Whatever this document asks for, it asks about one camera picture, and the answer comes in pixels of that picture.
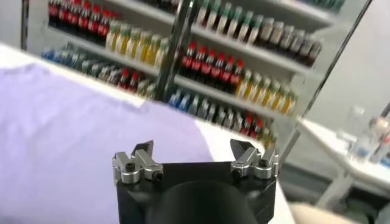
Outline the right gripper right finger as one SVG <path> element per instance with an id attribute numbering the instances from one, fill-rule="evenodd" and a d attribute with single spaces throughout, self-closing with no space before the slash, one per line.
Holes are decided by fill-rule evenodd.
<path id="1" fill-rule="evenodd" d="M 230 146 L 235 157 L 230 164 L 234 179 L 240 180 L 253 175 L 260 180 L 267 180 L 278 176 L 279 156 L 275 148 L 261 153 L 250 142 L 237 139 L 231 139 Z"/>

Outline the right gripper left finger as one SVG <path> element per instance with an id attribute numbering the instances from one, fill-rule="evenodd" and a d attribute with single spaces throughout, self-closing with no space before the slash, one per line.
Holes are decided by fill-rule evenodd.
<path id="1" fill-rule="evenodd" d="M 137 184 L 141 180 L 160 181 L 163 165 L 152 159 L 153 141 L 137 144 L 132 153 L 117 152 L 112 158 L 114 183 Z"/>

